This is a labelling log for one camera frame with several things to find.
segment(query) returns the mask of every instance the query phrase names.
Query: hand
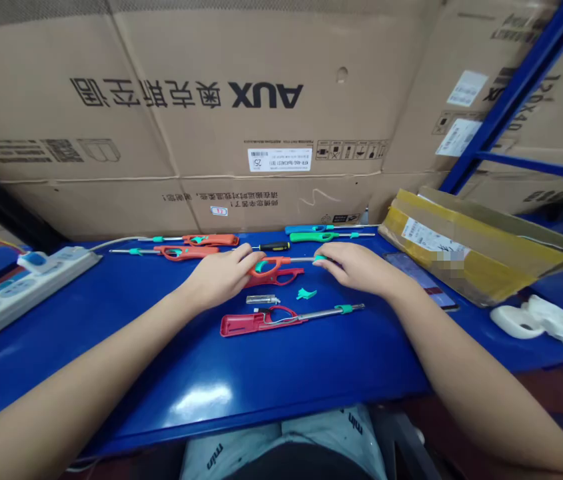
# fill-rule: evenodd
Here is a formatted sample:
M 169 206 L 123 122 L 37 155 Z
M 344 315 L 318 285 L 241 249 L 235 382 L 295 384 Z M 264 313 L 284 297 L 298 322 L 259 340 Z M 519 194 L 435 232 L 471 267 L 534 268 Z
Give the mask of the hand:
M 253 253 L 248 243 L 239 248 L 205 257 L 190 277 L 175 292 L 181 293 L 199 311 L 207 310 L 230 300 L 248 283 L 248 270 L 266 254 Z
M 374 293 L 386 300 L 420 289 L 414 279 L 356 243 L 327 243 L 314 254 L 324 255 L 340 265 L 328 260 L 317 260 L 313 264 L 332 273 L 345 287 Z

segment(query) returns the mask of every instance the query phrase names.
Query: teal plastic clip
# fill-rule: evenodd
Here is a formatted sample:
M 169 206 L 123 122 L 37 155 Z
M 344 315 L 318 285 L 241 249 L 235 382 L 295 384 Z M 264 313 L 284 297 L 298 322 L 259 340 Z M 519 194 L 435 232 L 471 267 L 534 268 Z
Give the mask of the teal plastic clip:
M 297 300 L 301 300 L 301 299 L 311 299 L 312 297 L 314 297 L 316 295 L 316 290 L 313 292 L 309 292 L 305 289 L 299 289 L 299 293 L 297 294 L 296 299 Z
M 335 305 L 334 308 L 341 309 L 341 315 L 344 313 L 350 313 L 352 311 L 352 305 Z

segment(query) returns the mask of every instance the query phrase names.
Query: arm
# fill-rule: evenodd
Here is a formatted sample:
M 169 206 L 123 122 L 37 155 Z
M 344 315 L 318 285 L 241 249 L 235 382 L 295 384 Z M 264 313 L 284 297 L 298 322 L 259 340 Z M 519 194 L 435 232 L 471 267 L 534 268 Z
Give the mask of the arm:
M 241 291 L 265 256 L 251 252 L 246 243 L 205 257 L 178 289 L 0 412 L 0 480 L 58 477 L 163 347 Z
M 367 248 L 328 243 L 317 261 L 344 286 L 380 295 L 399 317 L 436 394 L 487 455 L 523 478 L 563 476 L 563 431 L 493 356 L 402 271 Z

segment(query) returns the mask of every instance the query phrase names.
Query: white cloth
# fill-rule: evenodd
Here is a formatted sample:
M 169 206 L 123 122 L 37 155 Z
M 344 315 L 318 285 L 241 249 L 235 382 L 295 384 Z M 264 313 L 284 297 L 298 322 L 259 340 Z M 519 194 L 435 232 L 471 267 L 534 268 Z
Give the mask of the white cloth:
M 563 309 L 555 304 L 545 301 L 536 295 L 531 295 L 529 300 L 521 306 L 535 318 L 548 335 L 563 342 Z
M 386 480 L 381 450 L 364 405 L 190 440 L 180 480 L 223 479 L 288 442 L 322 445 L 354 461 L 374 480 Z

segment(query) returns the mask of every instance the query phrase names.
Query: dark floor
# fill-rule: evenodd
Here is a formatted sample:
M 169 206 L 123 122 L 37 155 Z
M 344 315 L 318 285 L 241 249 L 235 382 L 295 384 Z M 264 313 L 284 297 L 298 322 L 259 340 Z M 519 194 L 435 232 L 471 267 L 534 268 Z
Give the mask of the dark floor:
M 563 367 L 518 376 L 525 387 L 563 428 Z M 397 404 L 426 437 L 426 446 L 468 480 L 499 480 L 489 460 L 458 430 L 452 417 L 433 395 Z M 170 458 L 181 455 L 180 445 L 165 445 L 123 458 L 108 459 L 82 473 L 65 473 L 61 480 L 176 480 Z

